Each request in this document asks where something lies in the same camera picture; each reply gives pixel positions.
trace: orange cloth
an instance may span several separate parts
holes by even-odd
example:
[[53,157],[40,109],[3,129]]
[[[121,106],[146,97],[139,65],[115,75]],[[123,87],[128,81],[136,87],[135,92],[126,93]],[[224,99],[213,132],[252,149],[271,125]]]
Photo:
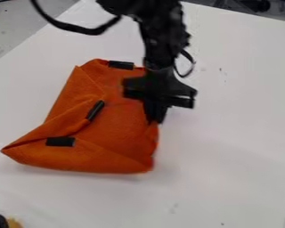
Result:
[[[148,124],[141,102],[124,98],[121,81],[143,68],[113,69],[103,60],[75,67],[43,125],[2,148],[21,164],[60,170],[131,174],[150,171],[158,126]],[[89,110],[105,107],[90,122]],[[46,146],[48,137],[76,138],[73,147]]]

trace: floor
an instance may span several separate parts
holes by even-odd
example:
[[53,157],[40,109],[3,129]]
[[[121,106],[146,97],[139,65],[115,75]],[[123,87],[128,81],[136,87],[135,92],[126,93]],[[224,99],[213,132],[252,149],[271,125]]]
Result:
[[[58,16],[79,0],[39,1],[50,15]],[[216,0],[184,1],[212,6]],[[258,15],[285,20],[285,4],[282,4],[280,0],[271,1],[271,9]],[[234,7],[232,10],[243,12],[240,7]],[[35,12],[29,0],[11,0],[0,3],[0,58],[40,30],[45,24],[46,22]]]

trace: black velcro strip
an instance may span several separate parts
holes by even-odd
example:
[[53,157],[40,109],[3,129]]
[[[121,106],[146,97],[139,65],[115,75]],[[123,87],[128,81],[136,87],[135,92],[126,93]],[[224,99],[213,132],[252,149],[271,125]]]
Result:
[[86,119],[89,121],[93,121],[93,119],[100,113],[100,111],[104,108],[104,101],[98,101],[92,109],[87,113]]
[[50,137],[46,140],[46,146],[73,147],[75,141],[73,137]]
[[128,61],[109,61],[109,68],[133,70],[134,64]]

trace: orange object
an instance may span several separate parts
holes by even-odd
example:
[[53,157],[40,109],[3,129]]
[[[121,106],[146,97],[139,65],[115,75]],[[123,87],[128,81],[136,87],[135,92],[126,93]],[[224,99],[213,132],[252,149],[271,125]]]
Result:
[[[75,67],[44,124],[2,148],[2,153],[21,164],[60,170],[150,171],[158,126],[148,124],[141,102],[123,97],[121,85],[125,77],[142,76],[144,69],[108,64],[94,60]],[[105,106],[90,121],[86,117],[99,101]],[[58,146],[52,146],[51,139],[62,136],[53,141]]]

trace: white table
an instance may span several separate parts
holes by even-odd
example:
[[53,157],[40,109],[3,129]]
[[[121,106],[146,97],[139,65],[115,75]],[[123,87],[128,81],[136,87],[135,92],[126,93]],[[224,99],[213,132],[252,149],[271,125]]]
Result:
[[[1,210],[25,228],[285,227],[285,22],[184,6],[198,103],[169,111],[155,170],[68,173],[0,154]],[[109,17],[84,1],[60,19]],[[129,19],[102,37],[43,28],[0,60],[0,148],[43,122],[76,64],[142,57]]]

